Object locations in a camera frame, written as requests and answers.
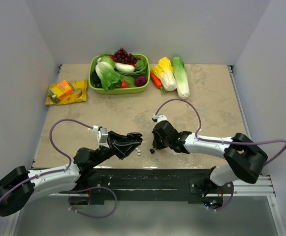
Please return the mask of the round green cabbage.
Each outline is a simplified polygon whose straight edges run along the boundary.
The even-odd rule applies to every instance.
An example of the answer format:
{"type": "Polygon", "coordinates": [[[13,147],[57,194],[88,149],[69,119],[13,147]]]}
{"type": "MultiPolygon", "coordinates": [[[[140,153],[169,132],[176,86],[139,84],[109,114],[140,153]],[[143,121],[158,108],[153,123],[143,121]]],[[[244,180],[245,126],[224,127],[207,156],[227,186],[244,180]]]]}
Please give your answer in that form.
{"type": "Polygon", "coordinates": [[[97,59],[97,63],[99,62],[106,62],[110,64],[115,69],[115,62],[110,56],[101,56],[97,59]]]}

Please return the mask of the green lettuce head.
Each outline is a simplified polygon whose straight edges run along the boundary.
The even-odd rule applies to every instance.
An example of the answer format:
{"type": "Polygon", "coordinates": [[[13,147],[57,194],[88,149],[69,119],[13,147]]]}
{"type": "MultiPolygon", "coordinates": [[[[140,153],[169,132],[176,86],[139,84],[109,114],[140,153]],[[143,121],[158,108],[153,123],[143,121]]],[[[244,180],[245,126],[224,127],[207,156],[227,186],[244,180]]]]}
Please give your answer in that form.
{"type": "Polygon", "coordinates": [[[99,62],[95,67],[95,71],[105,91],[119,88],[123,81],[121,74],[116,72],[113,66],[105,61],[99,62]]]}

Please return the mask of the green plastic basket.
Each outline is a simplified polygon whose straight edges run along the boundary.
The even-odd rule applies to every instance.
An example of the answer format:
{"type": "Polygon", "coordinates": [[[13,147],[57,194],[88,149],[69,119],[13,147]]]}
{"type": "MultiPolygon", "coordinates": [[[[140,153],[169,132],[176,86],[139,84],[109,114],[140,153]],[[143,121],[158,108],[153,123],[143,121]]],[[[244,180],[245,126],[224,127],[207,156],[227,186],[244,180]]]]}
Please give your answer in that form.
{"type": "Polygon", "coordinates": [[[107,95],[135,94],[135,93],[143,92],[146,89],[146,87],[149,84],[149,82],[150,82],[150,65],[149,65],[149,60],[148,60],[148,58],[144,54],[134,53],[133,55],[135,57],[141,58],[143,60],[143,62],[145,62],[145,67],[144,67],[144,69],[141,72],[138,72],[136,74],[127,74],[127,73],[124,74],[124,76],[127,76],[127,77],[130,76],[130,77],[133,78],[129,82],[129,85],[130,85],[129,88],[115,88],[113,90],[105,91],[103,88],[95,87],[95,84],[94,84],[93,79],[92,79],[92,73],[95,71],[95,66],[97,64],[97,60],[100,57],[102,57],[102,56],[109,56],[109,54],[98,55],[98,56],[95,56],[92,59],[91,66],[90,66],[90,69],[89,69],[89,76],[88,76],[88,84],[89,84],[90,88],[92,88],[98,94],[107,94],[107,95]],[[136,86],[134,86],[134,79],[137,76],[140,76],[140,75],[144,75],[147,81],[146,81],[146,83],[143,86],[136,87],[136,86]]]}

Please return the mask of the orange carrot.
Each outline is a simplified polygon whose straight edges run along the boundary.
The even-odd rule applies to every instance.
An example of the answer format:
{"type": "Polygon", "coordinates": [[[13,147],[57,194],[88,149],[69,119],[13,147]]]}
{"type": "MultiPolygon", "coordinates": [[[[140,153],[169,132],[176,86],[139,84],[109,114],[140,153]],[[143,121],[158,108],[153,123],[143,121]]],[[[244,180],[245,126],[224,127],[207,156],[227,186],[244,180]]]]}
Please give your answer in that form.
{"type": "Polygon", "coordinates": [[[152,71],[150,71],[150,78],[152,79],[152,81],[153,81],[154,85],[156,86],[156,88],[158,88],[163,94],[167,93],[167,91],[163,87],[162,82],[160,81],[160,79],[152,71]]]}

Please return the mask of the red strawberry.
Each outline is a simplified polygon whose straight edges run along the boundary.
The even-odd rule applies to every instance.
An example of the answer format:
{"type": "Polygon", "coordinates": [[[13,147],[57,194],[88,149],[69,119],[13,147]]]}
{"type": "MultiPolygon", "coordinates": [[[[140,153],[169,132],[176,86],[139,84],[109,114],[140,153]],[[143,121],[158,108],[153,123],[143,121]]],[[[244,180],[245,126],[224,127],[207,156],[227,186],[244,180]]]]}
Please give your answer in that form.
{"type": "Polygon", "coordinates": [[[127,83],[127,81],[123,80],[123,81],[120,83],[120,88],[121,88],[121,89],[128,88],[128,83],[127,83]]]}

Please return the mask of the green leafy vegetable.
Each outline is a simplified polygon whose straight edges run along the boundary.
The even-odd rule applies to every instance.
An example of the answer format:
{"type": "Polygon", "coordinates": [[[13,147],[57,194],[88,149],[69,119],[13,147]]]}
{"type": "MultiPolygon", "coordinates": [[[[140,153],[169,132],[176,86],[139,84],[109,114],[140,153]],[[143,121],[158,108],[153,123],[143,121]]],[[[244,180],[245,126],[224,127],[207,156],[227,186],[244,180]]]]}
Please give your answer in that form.
{"type": "Polygon", "coordinates": [[[136,64],[130,64],[130,65],[133,65],[135,67],[135,71],[132,73],[124,73],[124,72],[119,72],[117,70],[116,71],[122,75],[123,80],[127,81],[128,88],[136,88],[134,80],[139,75],[145,76],[147,64],[145,61],[140,60],[136,64]]]}

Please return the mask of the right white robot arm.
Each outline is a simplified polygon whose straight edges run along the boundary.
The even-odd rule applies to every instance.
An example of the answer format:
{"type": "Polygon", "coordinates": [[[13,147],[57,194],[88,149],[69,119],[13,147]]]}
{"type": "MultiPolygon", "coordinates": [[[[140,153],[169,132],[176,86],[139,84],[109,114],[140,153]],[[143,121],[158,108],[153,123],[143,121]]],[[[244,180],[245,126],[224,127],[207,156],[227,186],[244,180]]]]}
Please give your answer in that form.
{"type": "Polygon", "coordinates": [[[238,179],[255,184],[268,159],[267,154],[242,133],[225,138],[196,136],[189,131],[178,132],[166,120],[158,122],[152,133],[155,149],[170,148],[177,153],[200,153],[227,161],[226,165],[215,167],[204,181],[205,189],[210,193],[216,193],[222,185],[238,179]]]}

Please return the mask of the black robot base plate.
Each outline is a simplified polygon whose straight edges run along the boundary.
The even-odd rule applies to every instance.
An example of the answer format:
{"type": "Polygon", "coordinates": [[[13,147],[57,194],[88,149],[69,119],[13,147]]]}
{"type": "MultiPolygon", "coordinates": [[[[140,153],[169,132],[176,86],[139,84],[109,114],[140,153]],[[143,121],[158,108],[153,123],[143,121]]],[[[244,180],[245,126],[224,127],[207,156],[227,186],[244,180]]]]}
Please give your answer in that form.
{"type": "Polygon", "coordinates": [[[179,201],[220,207],[233,184],[207,186],[209,169],[92,169],[59,172],[33,180],[30,200],[56,193],[90,192],[90,204],[104,201],[179,201]]]}

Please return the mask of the white radish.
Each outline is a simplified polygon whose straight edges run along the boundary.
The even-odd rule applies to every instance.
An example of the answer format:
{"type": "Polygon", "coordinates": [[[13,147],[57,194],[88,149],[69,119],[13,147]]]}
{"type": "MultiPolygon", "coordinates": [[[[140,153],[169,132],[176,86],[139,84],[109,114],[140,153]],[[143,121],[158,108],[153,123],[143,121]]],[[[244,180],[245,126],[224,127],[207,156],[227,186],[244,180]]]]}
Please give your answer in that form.
{"type": "Polygon", "coordinates": [[[119,72],[124,72],[124,73],[132,73],[135,71],[135,67],[130,64],[124,64],[124,63],[115,63],[115,69],[119,72]]]}

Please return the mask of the yellow snack bag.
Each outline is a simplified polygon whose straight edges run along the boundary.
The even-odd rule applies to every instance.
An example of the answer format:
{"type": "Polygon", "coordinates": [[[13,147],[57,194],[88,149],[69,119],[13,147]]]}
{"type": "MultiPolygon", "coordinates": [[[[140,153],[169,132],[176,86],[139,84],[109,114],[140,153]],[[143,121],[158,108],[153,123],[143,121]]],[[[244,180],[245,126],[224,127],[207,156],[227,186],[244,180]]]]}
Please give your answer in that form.
{"type": "MultiPolygon", "coordinates": [[[[66,104],[84,102],[87,100],[87,81],[81,80],[81,81],[67,81],[67,82],[70,82],[74,86],[75,92],[72,95],[69,95],[68,97],[66,97],[65,99],[63,99],[62,101],[60,101],[58,103],[54,102],[51,99],[51,97],[48,95],[48,92],[47,92],[45,105],[49,105],[49,106],[66,105],[66,104]]],[[[48,87],[48,90],[52,86],[55,86],[57,83],[59,83],[59,82],[50,84],[48,87]]]]}

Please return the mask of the yellow napa cabbage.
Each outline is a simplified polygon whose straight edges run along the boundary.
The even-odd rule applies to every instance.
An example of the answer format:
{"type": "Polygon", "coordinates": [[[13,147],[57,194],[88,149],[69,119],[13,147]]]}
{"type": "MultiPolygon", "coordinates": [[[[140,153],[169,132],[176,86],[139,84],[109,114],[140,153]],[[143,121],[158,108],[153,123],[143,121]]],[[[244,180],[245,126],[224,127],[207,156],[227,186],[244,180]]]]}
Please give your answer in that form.
{"type": "Polygon", "coordinates": [[[152,67],[152,72],[159,78],[162,86],[168,92],[177,88],[173,71],[171,61],[167,57],[161,58],[158,64],[152,67]]]}

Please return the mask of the red grape bunch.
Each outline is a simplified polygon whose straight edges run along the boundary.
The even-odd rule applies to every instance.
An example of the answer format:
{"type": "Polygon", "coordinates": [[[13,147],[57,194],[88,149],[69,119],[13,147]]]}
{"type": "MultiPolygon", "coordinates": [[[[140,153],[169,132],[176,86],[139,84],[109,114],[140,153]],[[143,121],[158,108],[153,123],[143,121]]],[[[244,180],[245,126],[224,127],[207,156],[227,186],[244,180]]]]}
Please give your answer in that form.
{"type": "Polygon", "coordinates": [[[136,64],[141,60],[139,57],[135,57],[132,53],[128,53],[124,48],[120,48],[110,58],[114,62],[125,63],[125,64],[136,64]]]}

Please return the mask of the orange juice carton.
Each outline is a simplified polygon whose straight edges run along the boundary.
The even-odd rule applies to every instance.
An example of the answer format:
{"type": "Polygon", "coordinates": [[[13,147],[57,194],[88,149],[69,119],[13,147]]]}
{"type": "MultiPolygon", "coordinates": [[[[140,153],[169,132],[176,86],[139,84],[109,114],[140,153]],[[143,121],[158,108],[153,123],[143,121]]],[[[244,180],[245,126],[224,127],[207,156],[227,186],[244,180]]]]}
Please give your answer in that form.
{"type": "Polygon", "coordinates": [[[48,90],[51,99],[58,103],[75,92],[74,86],[66,80],[57,83],[48,90]]]}

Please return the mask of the green napa cabbage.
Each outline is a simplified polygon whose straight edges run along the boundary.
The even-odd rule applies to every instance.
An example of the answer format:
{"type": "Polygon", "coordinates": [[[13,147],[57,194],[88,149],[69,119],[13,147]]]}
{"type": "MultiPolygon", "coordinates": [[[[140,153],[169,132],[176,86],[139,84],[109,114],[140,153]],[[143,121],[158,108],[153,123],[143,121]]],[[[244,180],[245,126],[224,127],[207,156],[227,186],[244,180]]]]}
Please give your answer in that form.
{"type": "Polygon", "coordinates": [[[177,84],[178,96],[181,99],[188,99],[190,95],[190,88],[187,72],[185,70],[185,64],[178,56],[173,57],[171,62],[174,69],[174,78],[177,84]]]}

